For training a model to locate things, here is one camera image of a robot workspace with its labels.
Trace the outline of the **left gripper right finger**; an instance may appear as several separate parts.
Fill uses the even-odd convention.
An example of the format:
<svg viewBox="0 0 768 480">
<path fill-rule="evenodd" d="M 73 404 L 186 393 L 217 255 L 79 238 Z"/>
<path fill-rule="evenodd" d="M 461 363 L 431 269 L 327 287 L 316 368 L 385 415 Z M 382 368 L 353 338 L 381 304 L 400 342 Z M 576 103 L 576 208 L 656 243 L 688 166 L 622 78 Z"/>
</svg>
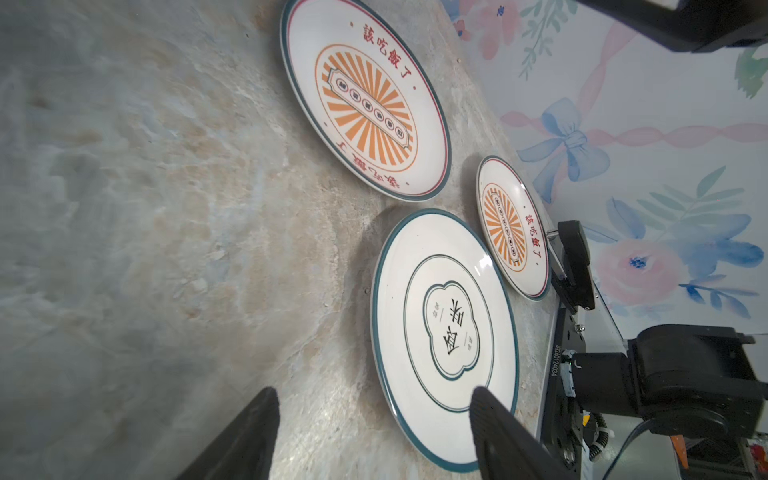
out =
<svg viewBox="0 0 768 480">
<path fill-rule="evenodd" d="M 482 479 L 575 479 L 485 387 L 473 390 L 469 418 Z"/>
</svg>

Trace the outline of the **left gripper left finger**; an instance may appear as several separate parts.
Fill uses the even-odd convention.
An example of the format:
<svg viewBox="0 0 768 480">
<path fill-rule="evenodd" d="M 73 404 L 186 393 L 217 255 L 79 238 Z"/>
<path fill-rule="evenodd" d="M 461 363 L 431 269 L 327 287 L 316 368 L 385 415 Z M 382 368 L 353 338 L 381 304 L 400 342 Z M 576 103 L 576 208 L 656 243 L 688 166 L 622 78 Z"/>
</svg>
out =
<svg viewBox="0 0 768 480">
<path fill-rule="evenodd" d="M 279 425 L 277 390 L 265 387 L 177 479 L 268 479 Z"/>
</svg>

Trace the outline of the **white plate clover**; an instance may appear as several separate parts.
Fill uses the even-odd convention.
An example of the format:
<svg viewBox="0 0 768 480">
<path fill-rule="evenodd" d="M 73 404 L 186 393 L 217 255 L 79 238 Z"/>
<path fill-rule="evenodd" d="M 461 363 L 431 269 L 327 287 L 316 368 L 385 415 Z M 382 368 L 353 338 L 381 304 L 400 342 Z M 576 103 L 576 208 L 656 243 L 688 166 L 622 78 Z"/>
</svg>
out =
<svg viewBox="0 0 768 480">
<path fill-rule="evenodd" d="M 373 275 L 370 329 L 385 399 L 408 441 L 444 470 L 477 470 L 472 393 L 484 387 L 514 412 L 520 365 L 501 273 L 463 220 L 425 208 L 393 228 Z"/>
</svg>

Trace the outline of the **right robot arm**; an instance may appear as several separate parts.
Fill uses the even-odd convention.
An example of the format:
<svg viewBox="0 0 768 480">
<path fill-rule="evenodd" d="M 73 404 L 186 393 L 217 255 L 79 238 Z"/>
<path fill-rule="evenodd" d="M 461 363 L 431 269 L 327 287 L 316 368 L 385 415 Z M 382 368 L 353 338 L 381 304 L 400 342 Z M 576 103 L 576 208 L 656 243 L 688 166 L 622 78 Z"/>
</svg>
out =
<svg viewBox="0 0 768 480">
<path fill-rule="evenodd" d="M 758 47 L 767 41 L 763 1 L 683 1 L 675 8 L 652 1 L 595 1 L 592 8 L 630 31 L 674 52 L 710 53 Z M 719 171 L 706 175 L 692 197 L 661 195 L 647 207 L 670 214 L 654 255 L 645 240 L 626 240 L 620 254 L 601 258 L 597 273 L 609 298 L 653 288 L 682 288 L 695 302 L 745 308 L 736 290 L 720 284 L 719 263 L 761 264 L 763 251 L 737 238 L 743 222 L 722 213 L 731 196 L 717 191 Z M 662 324 L 629 342 L 628 351 L 590 354 L 592 377 L 579 397 L 604 413 L 641 419 L 641 430 L 691 438 L 746 438 L 757 429 L 767 386 L 755 377 L 744 348 L 751 337 L 730 327 Z"/>
</svg>

